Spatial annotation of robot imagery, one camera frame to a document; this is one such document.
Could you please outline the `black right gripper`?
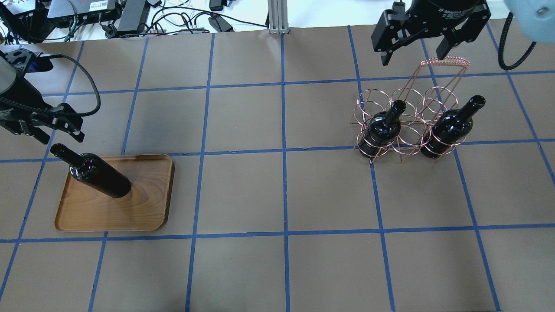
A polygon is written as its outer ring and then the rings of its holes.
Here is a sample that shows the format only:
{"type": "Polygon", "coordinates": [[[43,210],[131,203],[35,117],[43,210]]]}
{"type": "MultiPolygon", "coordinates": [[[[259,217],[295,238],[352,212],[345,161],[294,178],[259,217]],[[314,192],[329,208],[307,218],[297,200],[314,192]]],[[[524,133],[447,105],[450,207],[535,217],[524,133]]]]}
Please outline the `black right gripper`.
{"type": "Polygon", "coordinates": [[[444,60],[453,47],[475,41],[491,17],[485,0],[402,0],[384,10],[371,36],[372,47],[387,66],[394,51],[424,38],[443,37],[437,47],[444,60]]]}

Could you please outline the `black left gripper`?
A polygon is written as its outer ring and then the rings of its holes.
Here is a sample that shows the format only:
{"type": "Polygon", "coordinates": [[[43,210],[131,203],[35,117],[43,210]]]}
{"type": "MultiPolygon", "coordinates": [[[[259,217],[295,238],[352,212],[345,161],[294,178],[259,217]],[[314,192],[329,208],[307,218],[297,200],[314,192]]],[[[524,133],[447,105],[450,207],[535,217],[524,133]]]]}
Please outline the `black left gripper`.
{"type": "Polygon", "coordinates": [[[85,140],[85,133],[81,131],[82,124],[82,117],[54,116],[1,104],[2,128],[16,136],[24,134],[28,137],[34,137],[44,145],[47,145],[50,141],[50,135],[41,130],[40,126],[65,132],[78,143],[82,143],[85,140]]]}

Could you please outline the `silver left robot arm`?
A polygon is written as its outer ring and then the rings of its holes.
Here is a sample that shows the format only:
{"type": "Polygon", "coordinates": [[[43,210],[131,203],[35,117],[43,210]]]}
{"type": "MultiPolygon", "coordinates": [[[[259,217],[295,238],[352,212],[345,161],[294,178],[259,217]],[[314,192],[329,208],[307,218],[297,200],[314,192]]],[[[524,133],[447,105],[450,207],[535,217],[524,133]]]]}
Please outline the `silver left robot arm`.
{"type": "Polygon", "coordinates": [[[43,55],[20,48],[1,53],[1,127],[15,136],[33,137],[47,144],[50,135],[42,130],[48,127],[68,133],[81,143],[85,134],[83,118],[68,104],[56,107],[44,101],[42,93],[25,79],[26,73],[47,72],[53,69],[51,59],[62,55],[43,55]]]}

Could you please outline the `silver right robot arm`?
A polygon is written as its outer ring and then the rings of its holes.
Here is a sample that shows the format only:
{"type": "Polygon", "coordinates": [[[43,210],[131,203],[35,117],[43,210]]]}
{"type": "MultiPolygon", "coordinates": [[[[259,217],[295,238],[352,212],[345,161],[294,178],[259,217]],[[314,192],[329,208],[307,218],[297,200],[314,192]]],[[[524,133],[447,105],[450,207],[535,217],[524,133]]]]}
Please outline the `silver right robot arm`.
{"type": "MultiPolygon", "coordinates": [[[[501,69],[511,70],[528,57],[536,43],[554,42],[554,2],[552,0],[506,0],[509,10],[499,47],[504,49],[508,30],[516,18],[521,31],[532,41],[525,54],[513,65],[506,65],[498,53],[501,69]]],[[[371,35],[373,50],[383,65],[390,63],[397,49],[425,38],[443,37],[436,48],[442,61],[463,42],[475,41],[492,13],[485,0],[413,0],[409,7],[402,0],[384,10],[371,35]]]]}

